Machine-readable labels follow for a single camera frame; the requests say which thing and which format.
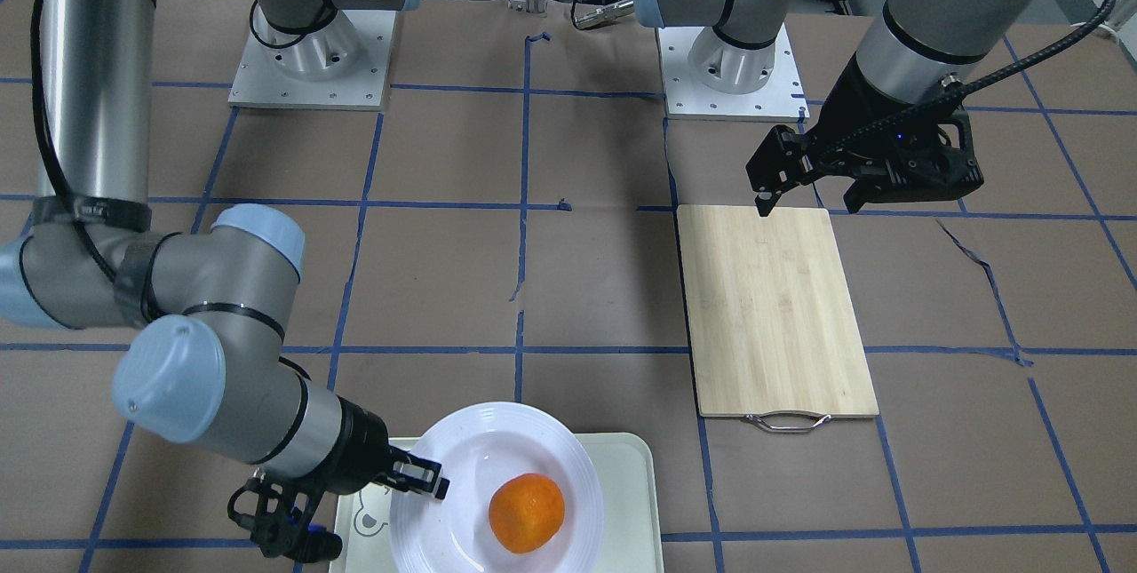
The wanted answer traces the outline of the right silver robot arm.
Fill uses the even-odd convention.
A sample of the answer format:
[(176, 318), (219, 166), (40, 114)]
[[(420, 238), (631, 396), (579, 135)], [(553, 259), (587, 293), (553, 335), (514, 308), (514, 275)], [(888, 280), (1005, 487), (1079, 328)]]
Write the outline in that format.
[(199, 235), (150, 227), (147, 121), (157, 0), (34, 0), (32, 118), (44, 180), (28, 236), (3, 247), (3, 318), (134, 327), (111, 398), (164, 439), (317, 491), (370, 483), (445, 497), (434, 460), (279, 359), (305, 236), (260, 204)]

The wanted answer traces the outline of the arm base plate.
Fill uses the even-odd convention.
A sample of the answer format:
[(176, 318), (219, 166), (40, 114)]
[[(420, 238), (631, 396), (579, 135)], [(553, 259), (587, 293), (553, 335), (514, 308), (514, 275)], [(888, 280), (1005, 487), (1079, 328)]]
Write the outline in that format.
[(656, 31), (666, 115), (678, 121), (796, 123), (810, 117), (791, 39), (760, 50), (728, 45), (709, 27)]
[(281, 34), (250, 15), (229, 103), (276, 110), (381, 111), (397, 13), (341, 11), (305, 38)]

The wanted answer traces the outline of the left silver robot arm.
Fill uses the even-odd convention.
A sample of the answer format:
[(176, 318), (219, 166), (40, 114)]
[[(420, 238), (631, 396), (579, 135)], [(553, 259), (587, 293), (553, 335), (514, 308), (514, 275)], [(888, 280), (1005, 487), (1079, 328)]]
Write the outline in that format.
[[(789, 0), (633, 0), (649, 28), (698, 27), (704, 83), (727, 90), (727, 60), (767, 58)], [(886, 0), (811, 131), (775, 126), (746, 165), (767, 216), (792, 188), (850, 178), (848, 211), (865, 204), (948, 202), (984, 184), (966, 96), (1062, 53), (1117, 6), (1103, 0), (1084, 27), (982, 78), (969, 74), (1032, 0)]]

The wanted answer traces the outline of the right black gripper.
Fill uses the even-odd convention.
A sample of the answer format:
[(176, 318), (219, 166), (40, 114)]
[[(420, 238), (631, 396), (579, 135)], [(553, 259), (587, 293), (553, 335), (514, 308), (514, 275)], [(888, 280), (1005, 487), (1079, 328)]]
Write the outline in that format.
[(443, 500), (450, 480), (441, 476), (441, 464), (413, 455), (393, 452), (385, 422), (345, 398), (337, 442), (310, 476), (314, 488), (333, 495), (352, 495), (371, 483), (385, 484)]

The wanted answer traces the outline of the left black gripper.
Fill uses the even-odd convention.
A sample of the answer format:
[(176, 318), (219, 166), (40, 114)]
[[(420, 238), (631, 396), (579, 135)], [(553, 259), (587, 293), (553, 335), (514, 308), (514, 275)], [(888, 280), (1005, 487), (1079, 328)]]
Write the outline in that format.
[(954, 201), (984, 184), (964, 96), (984, 82), (941, 86), (922, 103), (879, 92), (852, 58), (825, 99), (818, 124), (796, 133), (778, 124), (746, 164), (765, 218), (785, 193), (828, 176), (852, 178), (847, 211), (865, 204)]

